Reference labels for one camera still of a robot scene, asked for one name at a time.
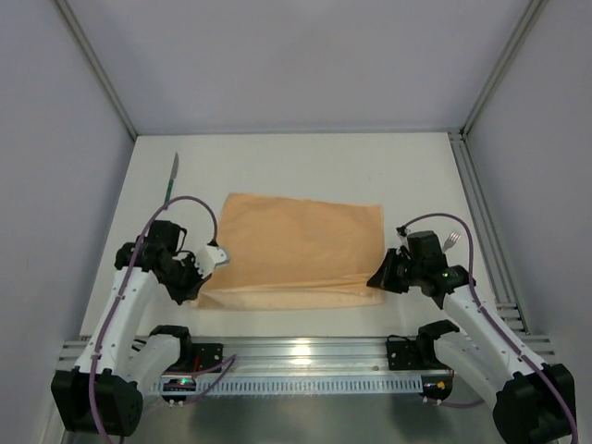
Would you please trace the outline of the orange cloth napkin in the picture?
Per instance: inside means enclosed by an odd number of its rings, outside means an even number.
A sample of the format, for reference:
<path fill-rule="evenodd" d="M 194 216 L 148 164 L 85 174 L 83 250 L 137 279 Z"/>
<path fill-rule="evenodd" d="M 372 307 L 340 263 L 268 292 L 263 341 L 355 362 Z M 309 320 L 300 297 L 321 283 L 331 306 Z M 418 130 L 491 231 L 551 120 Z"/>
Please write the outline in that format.
<path fill-rule="evenodd" d="M 231 193 L 217 241 L 230 262 L 202 287 L 195 308 L 322 310 L 385 301 L 366 285 L 385 254 L 379 205 Z"/>

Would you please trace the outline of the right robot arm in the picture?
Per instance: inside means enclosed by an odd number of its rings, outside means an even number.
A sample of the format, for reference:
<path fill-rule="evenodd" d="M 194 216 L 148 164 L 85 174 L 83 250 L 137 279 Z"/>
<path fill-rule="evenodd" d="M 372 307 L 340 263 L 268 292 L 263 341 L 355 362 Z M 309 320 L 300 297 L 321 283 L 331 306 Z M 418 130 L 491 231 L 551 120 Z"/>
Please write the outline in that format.
<path fill-rule="evenodd" d="M 579 439 L 574 378 L 521 340 L 477 292 L 471 267 L 450 265 L 432 231 L 399 229 L 367 287 L 404 294 L 418 288 L 447 316 L 419 327 L 407 351 L 388 348 L 391 361 L 411 357 L 424 368 L 448 368 L 491 411 L 507 443 Z"/>

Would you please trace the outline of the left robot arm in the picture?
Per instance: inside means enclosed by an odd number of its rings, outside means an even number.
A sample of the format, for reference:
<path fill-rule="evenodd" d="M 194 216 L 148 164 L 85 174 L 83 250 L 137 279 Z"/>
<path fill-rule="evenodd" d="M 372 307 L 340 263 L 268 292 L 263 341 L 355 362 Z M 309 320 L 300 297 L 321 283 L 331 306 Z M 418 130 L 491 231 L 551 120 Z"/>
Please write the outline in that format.
<path fill-rule="evenodd" d="M 181 304 L 196 298 L 206 281 L 194 253 L 178 258 L 187 231 L 165 220 L 125 243 L 116 254 L 108 304 L 72 369 L 55 372 L 51 383 L 65 429 L 127 438 L 136 430 L 148 390 L 165 371 L 193 361 L 187 327 L 155 327 L 139 351 L 132 349 L 149 302 L 160 288 Z"/>

